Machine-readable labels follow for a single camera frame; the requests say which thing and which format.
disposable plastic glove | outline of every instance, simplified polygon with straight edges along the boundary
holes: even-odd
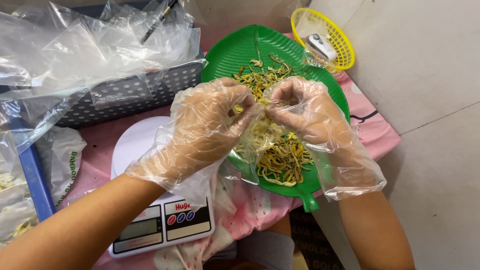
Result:
[[[229,117],[236,104],[244,111]],[[250,90],[229,78],[181,91],[171,106],[169,127],[162,128],[172,132],[170,142],[156,142],[125,172],[156,182],[193,204],[204,202],[208,180],[259,110]]]
[[[380,191],[386,180],[344,114],[316,81],[290,77],[268,91],[266,114],[293,129],[310,152],[329,201]]]

green plate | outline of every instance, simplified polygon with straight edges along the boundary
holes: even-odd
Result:
[[[207,53],[205,58],[209,64],[202,71],[202,82],[209,82],[221,77],[231,77],[232,73],[239,72],[245,65],[244,74],[249,73],[248,65],[252,59],[261,59],[264,67],[273,67],[272,54],[278,60],[287,63],[295,71],[295,75],[308,80],[321,81],[328,87],[328,93],[346,116],[350,116],[347,100],[342,89],[325,69],[306,65],[302,61],[303,47],[287,36],[261,25],[243,27],[217,42]],[[239,155],[231,153],[228,160],[242,173],[243,177],[256,182],[252,171]],[[319,190],[320,181],[315,166],[310,165],[311,171],[303,170],[304,182],[293,187],[286,187],[271,183],[259,177],[259,186],[267,191],[288,197],[300,197],[306,212],[318,209],[318,204],[312,193]]]

blue button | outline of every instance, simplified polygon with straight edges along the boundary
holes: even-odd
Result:
[[[188,221],[191,221],[194,216],[195,216],[195,213],[194,213],[193,211],[190,211],[190,212],[187,214],[187,220],[188,220]]]
[[[179,217],[177,217],[177,222],[180,223],[185,220],[185,213],[181,213]]]

white device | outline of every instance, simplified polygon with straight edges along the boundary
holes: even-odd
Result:
[[[148,151],[155,141],[157,128],[169,120],[165,116],[151,117],[127,129],[113,150],[110,178],[124,173],[132,161]],[[210,192],[206,205],[196,212],[184,198],[166,192],[120,233],[108,251],[112,257],[121,258],[204,238],[214,230]]]
[[[323,58],[333,62],[338,54],[330,42],[322,35],[313,34],[308,37],[308,44]]]

pink tablecloth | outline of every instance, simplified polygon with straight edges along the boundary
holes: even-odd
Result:
[[[371,157],[379,159],[400,142],[400,137],[345,72],[335,74],[335,78],[347,97],[352,129]],[[113,148],[127,128],[142,119],[169,114],[169,107],[164,107],[80,130],[88,145],[82,152],[75,183],[60,207],[110,180]],[[243,181],[233,181],[228,192],[216,188],[217,183],[218,179],[214,177],[211,186],[214,191],[212,197],[216,230],[211,237],[123,259],[113,259],[106,252],[94,269],[202,269],[202,261],[232,241],[249,235],[254,229],[268,228],[288,211],[301,205],[298,198],[272,194]]]

